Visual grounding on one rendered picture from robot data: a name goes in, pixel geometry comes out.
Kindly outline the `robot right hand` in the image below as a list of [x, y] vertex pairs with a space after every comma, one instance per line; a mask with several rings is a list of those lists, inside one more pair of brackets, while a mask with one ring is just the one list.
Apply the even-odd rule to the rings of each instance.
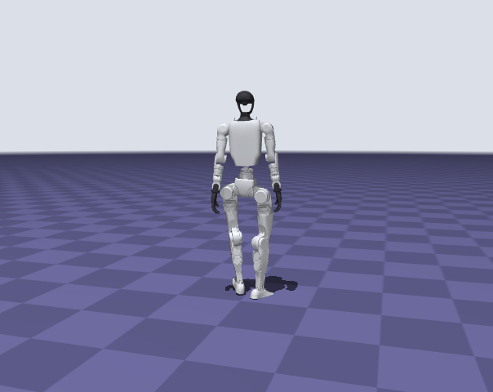
[[273, 192], [276, 192], [276, 197], [277, 197], [277, 200], [275, 202], [275, 205], [278, 204], [277, 208], [274, 209], [274, 212], [278, 212], [281, 208], [281, 201], [282, 201], [282, 195], [281, 195], [281, 190], [280, 187], [279, 187], [279, 184], [278, 183], [275, 183], [273, 185], [274, 187], [274, 190]]

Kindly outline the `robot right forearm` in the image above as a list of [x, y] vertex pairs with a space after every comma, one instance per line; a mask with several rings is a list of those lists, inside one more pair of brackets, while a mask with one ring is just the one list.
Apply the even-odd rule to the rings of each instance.
[[[278, 154], [275, 152], [275, 163], [270, 163], [269, 165], [269, 170], [270, 170], [270, 179], [272, 181], [272, 187], [275, 183], [279, 184], [279, 187], [281, 188], [281, 184], [279, 182], [280, 180], [280, 175], [279, 175], [279, 164], [278, 164]], [[274, 189], [274, 187], [273, 187]]]

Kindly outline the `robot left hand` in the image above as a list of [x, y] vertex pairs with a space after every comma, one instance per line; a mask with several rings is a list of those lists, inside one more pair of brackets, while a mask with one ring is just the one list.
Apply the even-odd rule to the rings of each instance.
[[213, 190], [211, 191], [212, 192], [212, 195], [211, 195], [211, 207], [212, 207], [212, 210], [219, 214], [219, 211], [216, 210], [215, 208], [215, 205], [218, 207], [218, 203], [216, 202], [216, 199], [217, 199], [217, 194], [220, 192], [219, 190], [219, 185], [218, 184], [214, 184], [213, 185]]

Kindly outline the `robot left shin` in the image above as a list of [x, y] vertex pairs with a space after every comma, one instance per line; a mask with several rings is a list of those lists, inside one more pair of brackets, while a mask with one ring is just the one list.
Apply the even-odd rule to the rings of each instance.
[[229, 233], [229, 246], [236, 273], [237, 284], [239, 284], [239, 280], [242, 283], [242, 246], [240, 243], [238, 245], [233, 245], [232, 233]]

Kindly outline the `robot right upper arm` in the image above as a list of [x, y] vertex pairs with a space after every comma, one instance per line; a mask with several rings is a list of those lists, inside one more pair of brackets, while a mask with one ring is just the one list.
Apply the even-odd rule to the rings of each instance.
[[267, 153], [265, 159], [267, 162], [275, 162], [275, 136], [273, 125], [269, 122], [260, 122], [260, 130], [265, 134], [265, 147]]

